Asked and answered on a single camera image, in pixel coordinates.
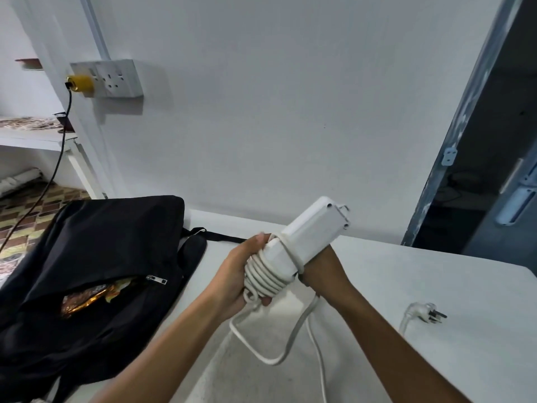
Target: door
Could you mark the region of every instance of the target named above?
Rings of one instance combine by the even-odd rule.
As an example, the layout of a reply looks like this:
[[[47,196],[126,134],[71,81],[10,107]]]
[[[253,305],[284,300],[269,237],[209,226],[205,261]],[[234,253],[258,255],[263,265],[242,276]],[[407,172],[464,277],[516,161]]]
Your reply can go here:
[[[462,254],[529,268],[537,276],[537,140],[520,159]]]

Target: wall socket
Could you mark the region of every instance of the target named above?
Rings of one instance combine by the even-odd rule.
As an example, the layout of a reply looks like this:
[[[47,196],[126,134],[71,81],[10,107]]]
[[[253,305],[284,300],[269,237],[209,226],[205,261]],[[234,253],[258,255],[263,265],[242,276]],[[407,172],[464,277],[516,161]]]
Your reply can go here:
[[[136,98],[143,96],[138,73],[131,59],[94,60],[71,63],[74,74],[84,74],[93,80],[90,98]]]

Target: white table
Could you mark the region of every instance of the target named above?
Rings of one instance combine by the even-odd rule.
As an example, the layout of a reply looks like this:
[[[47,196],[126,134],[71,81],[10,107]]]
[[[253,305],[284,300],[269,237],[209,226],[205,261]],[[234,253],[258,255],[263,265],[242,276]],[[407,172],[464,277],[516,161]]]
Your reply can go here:
[[[19,130],[0,127],[0,146],[61,151],[62,134],[58,133],[59,130]],[[78,148],[78,139],[75,133],[65,135],[64,155],[71,162],[90,197],[92,199],[103,199],[103,190],[88,166],[84,155]]]
[[[238,217],[193,210],[190,227],[249,237],[282,227]],[[170,316],[157,333],[198,296],[233,245],[209,242],[207,252]],[[372,305],[397,327],[406,306],[430,301],[448,315],[441,325],[412,321],[407,340],[473,402],[534,402],[537,396],[537,279],[526,268],[485,259],[413,249],[351,237],[333,244],[345,270]],[[300,283],[297,298],[311,294]],[[300,306],[293,293],[274,303],[274,311],[248,331],[282,347]],[[326,303],[314,311],[313,331],[326,363],[330,402],[389,402],[352,333]],[[318,402],[319,374],[314,350],[301,331],[288,359],[265,366],[239,341],[227,324],[212,337],[173,402]],[[68,401],[87,402],[105,382],[82,386]]]

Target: zipper pull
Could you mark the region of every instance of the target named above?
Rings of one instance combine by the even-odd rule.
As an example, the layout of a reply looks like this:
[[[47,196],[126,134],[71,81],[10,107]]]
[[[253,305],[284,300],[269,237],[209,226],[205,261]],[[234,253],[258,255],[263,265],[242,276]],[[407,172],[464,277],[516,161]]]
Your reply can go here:
[[[152,275],[146,276],[145,278],[148,279],[148,280],[152,280],[154,282],[160,283],[160,284],[166,284],[168,282],[168,280],[166,280],[164,278],[160,278],[160,277],[156,277],[156,276],[152,276]]]

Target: backpack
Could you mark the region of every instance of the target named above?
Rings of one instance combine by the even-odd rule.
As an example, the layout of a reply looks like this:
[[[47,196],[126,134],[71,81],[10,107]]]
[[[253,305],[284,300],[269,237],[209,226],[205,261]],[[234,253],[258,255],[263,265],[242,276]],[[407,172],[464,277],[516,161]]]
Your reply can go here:
[[[183,227],[177,196],[73,201],[0,289],[0,401],[54,402],[109,379],[143,351],[196,269],[206,240],[243,239]],[[67,294],[133,278],[65,319]]]

